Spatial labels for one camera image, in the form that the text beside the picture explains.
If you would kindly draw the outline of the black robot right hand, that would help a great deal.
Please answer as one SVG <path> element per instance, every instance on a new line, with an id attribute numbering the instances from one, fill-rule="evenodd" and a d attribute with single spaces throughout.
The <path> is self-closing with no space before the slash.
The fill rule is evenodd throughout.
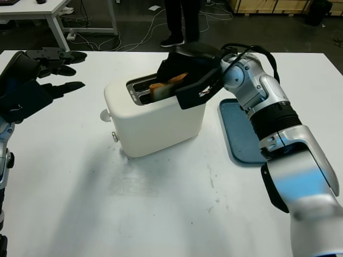
<path id="1" fill-rule="evenodd" d="M 160 64 L 156 82 L 167 82 L 185 73 L 183 85 L 194 84 L 212 69 L 219 67 L 220 56 L 220 50 L 200 42 L 174 47 Z"/>

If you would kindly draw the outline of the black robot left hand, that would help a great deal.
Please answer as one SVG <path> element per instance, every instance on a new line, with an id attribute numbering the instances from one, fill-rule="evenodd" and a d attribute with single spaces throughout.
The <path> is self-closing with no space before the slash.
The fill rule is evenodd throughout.
<path id="1" fill-rule="evenodd" d="M 76 70 L 70 65 L 81 63 L 86 57 L 84 52 L 52 47 L 19 51 L 13 55 L 1 73 L 1 96 L 33 79 L 52 74 L 71 77 L 76 74 Z"/>

